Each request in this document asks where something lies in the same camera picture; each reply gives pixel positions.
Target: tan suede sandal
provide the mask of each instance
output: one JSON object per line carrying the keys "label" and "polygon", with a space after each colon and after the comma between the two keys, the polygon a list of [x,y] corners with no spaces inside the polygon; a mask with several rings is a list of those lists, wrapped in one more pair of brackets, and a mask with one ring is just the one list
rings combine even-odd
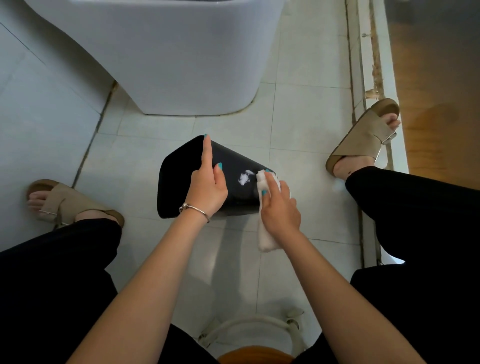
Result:
{"label": "tan suede sandal", "polygon": [[325,167],[332,176],[333,167],[343,157],[369,156],[377,160],[382,145],[396,137],[381,119],[386,114],[400,114],[400,107],[391,98],[376,102],[358,119],[327,160]]}
{"label": "tan suede sandal", "polygon": [[81,212],[98,210],[116,218],[122,228],[125,224],[125,219],[119,212],[92,201],[63,183],[53,180],[35,181],[28,186],[27,200],[31,193],[38,191],[50,191],[38,215],[39,220],[52,222],[62,227],[73,224],[75,216]]}

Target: white cleaning cloth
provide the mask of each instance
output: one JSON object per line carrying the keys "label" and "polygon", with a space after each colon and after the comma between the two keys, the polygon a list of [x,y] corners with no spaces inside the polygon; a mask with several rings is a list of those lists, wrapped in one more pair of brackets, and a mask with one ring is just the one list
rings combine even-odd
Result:
{"label": "white cleaning cloth", "polygon": [[[278,189],[281,190],[280,181],[278,180],[277,176],[274,173],[272,173],[272,175],[275,179],[275,182],[278,185]],[[258,189],[258,195],[260,197],[260,212],[261,212],[262,205],[263,205],[262,191],[268,191],[268,193],[270,193],[270,190],[268,188],[268,183],[265,178],[264,170],[261,170],[260,172],[257,173],[257,189]],[[271,252],[272,250],[280,249],[280,246],[278,246],[274,238],[265,229],[265,225],[262,221],[262,214],[260,214],[258,217],[258,249],[263,253],[268,253],[268,252]]]}

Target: sandal strap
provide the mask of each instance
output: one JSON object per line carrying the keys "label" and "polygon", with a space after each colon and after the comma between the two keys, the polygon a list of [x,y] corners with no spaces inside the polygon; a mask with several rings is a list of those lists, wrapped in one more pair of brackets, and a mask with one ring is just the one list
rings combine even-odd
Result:
{"label": "sandal strap", "polygon": [[48,194],[38,218],[59,225],[70,225],[74,223],[75,216],[86,210],[107,211],[110,209],[90,200],[77,190],[59,183]]}
{"label": "sandal strap", "polygon": [[377,158],[382,144],[396,136],[372,109],[354,125],[350,133],[333,153],[335,156],[369,156]]}

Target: white toilet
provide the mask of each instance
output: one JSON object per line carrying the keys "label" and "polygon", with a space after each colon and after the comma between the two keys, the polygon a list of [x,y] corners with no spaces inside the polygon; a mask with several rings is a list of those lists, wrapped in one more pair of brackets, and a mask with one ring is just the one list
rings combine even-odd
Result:
{"label": "white toilet", "polygon": [[221,115],[255,97],[286,0],[25,0],[145,114]]}

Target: silver bracelet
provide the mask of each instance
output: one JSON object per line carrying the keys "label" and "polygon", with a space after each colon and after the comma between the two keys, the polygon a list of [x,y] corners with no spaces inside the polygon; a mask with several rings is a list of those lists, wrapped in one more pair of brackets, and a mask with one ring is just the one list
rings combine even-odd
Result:
{"label": "silver bracelet", "polygon": [[183,204],[179,208],[179,212],[181,213],[183,210],[186,210],[188,208],[193,208],[194,210],[197,210],[198,212],[202,213],[206,218],[207,218],[207,224],[210,222],[210,218],[207,216],[206,213],[204,213],[201,209],[196,208],[195,206],[189,205],[189,204]]}

